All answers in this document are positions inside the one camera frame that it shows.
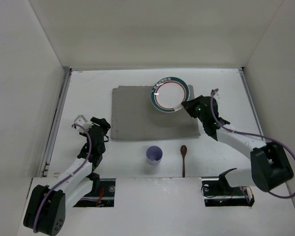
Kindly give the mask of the white plate green red rim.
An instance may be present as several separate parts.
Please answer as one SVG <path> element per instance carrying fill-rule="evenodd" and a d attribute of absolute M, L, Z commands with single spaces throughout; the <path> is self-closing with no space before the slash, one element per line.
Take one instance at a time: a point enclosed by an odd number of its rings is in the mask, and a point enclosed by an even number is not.
<path fill-rule="evenodd" d="M 174 113 L 182 108 L 182 102 L 190 98 L 187 83 L 177 77 L 166 77 L 152 87 L 150 94 L 152 105 L 164 113 Z"/>

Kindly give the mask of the grey cloth placemat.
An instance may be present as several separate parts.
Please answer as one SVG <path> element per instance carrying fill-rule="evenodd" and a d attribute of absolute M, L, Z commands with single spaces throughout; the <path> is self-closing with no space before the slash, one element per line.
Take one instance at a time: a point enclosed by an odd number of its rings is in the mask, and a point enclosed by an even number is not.
<path fill-rule="evenodd" d="M 119 86 L 112 90 L 110 138 L 115 141 L 157 141 L 200 136 L 198 121 L 181 109 L 157 110 L 151 86 Z"/>

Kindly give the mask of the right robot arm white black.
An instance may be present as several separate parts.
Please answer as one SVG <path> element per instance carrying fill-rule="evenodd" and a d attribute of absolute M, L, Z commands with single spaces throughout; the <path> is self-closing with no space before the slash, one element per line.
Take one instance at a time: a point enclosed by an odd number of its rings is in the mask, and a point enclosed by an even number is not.
<path fill-rule="evenodd" d="M 182 106 L 191 117 L 200 120 L 209 137 L 227 144 L 250 161 L 248 169 L 233 168 L 220 174 L 220 178 L 230 187 L 252 185 L 269 192 L 294 177 L 282 145 L 241 135 L 227 120 L 219 117 L 214 98 L 201 95 L 182 102 Z"/>

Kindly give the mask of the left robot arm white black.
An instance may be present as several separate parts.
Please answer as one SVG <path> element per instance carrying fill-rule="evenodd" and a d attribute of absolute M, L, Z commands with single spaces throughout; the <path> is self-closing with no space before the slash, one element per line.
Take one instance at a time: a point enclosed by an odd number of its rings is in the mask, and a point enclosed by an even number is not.
<path fill-rule="evenodd" d="M 66 212 L 88 193 L 96 193 L 100 177 L 94 172 L 103 159 L 110 124 L 104 118 L 77 116 L 72 124 L 87 141 L 72 165 L 52 183 L 33 188 L 23 225 L 34 233 L 57 235 Z"/>

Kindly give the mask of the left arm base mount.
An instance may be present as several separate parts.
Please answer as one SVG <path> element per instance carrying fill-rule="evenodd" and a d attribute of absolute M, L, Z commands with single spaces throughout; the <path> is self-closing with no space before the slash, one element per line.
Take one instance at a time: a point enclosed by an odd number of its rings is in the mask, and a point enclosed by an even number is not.
<path fill-rule="evenodd" d="M 74 207 L 114 207 L 116 179 L 101 178 L 99 174 L 88 176 L 92 181 L 92 190 L 84 195 Z"/>

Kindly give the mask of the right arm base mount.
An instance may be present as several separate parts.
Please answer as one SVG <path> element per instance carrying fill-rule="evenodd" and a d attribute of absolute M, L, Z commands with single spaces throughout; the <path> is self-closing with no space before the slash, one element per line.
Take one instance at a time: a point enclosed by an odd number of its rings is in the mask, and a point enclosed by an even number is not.
<path fill-rule="evenodd" d="M 251 187 L 230 187 L 226 174 L 236 170 L 229 169 L 217 177 L 202 178 L 201 194 L 206 207 L 252 207 L 255 198 Z"/>

